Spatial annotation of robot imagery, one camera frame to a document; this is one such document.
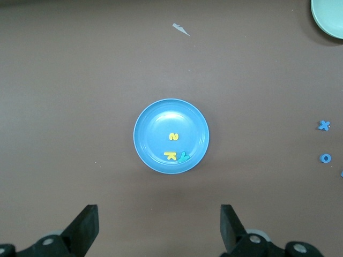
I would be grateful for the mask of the green round plate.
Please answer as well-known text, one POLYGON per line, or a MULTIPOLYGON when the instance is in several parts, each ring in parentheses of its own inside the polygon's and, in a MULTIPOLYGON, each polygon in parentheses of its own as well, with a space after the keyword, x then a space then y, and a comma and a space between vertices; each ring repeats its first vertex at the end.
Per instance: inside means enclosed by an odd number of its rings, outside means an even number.
POLYGON ((343 0, 310 0, 318 27, 331 37, 343 40, 343 0))

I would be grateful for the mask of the white tape scrap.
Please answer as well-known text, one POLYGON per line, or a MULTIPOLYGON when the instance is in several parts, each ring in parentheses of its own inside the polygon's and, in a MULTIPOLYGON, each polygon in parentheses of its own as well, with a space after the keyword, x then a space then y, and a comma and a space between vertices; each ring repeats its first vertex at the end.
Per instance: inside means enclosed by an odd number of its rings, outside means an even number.
POLYGON ((183 34, 190 36, 190 34, 179 24, 173 23, 172 25, 175 29, 177 29, 178 31, 182 32, 183 34))

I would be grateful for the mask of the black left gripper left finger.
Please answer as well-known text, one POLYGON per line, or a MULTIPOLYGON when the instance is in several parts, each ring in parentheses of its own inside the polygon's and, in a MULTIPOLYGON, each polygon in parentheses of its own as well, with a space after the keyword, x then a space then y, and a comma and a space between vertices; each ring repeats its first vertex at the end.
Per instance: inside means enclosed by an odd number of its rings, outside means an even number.
POLYGON ((19 252, 12 244, 0 244, 0 257, 85 257, 98 233, 98 206, 88 205, 60 235, 45 236, 19 252))

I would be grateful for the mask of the blue round plate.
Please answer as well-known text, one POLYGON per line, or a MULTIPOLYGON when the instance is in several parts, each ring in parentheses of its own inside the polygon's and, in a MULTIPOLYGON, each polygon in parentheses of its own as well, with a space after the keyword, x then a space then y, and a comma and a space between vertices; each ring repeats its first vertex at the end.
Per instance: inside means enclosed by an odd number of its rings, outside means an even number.
POLYGON ((150 104, 138 116, 133 129, 133 144, 140 159, 159 173, 175 175, 191 170, 205 156, 210 130, 204 115, 191 103, 162 99, 150 104), (178 133, 177 141, 169 134, 178 133), (167 160, 164 152, 182 152, 190 158, 182 163, 167 160))

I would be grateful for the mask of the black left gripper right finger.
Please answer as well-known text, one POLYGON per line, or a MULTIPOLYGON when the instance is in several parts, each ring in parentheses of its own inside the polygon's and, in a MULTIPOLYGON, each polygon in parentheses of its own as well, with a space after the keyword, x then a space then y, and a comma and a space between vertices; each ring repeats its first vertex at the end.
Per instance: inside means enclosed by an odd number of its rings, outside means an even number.
POLYGON ((226 248, 220 257, 324 257, 305 242, 290 241, 280 248, 257 233, 248 233, 231 205, 221 205, 220 233, 226 248))

